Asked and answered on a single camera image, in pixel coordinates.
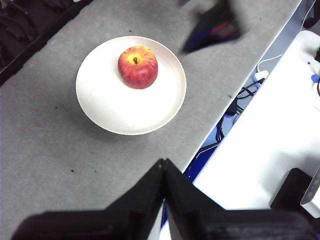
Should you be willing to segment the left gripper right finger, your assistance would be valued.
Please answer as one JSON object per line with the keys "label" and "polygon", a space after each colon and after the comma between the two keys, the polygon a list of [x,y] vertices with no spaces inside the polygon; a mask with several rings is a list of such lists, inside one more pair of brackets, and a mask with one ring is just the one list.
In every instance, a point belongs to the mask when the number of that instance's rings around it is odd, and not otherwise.
{"label": "left gripper right finger", "polygon": [[316,240],[301,214],[278,210],[226,210],[196,188],[172,163],[163,161],[169,223],[183,240]]}

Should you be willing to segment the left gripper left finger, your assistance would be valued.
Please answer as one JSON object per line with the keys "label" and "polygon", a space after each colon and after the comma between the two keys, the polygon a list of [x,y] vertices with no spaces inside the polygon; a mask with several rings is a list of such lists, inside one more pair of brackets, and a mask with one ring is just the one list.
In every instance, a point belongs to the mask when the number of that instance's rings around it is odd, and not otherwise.
{"label": "left gripper left finger", "polygon": [[163,204],[164,159],[105,209],[48,211],[27,217],[13,240],[146,240]]}

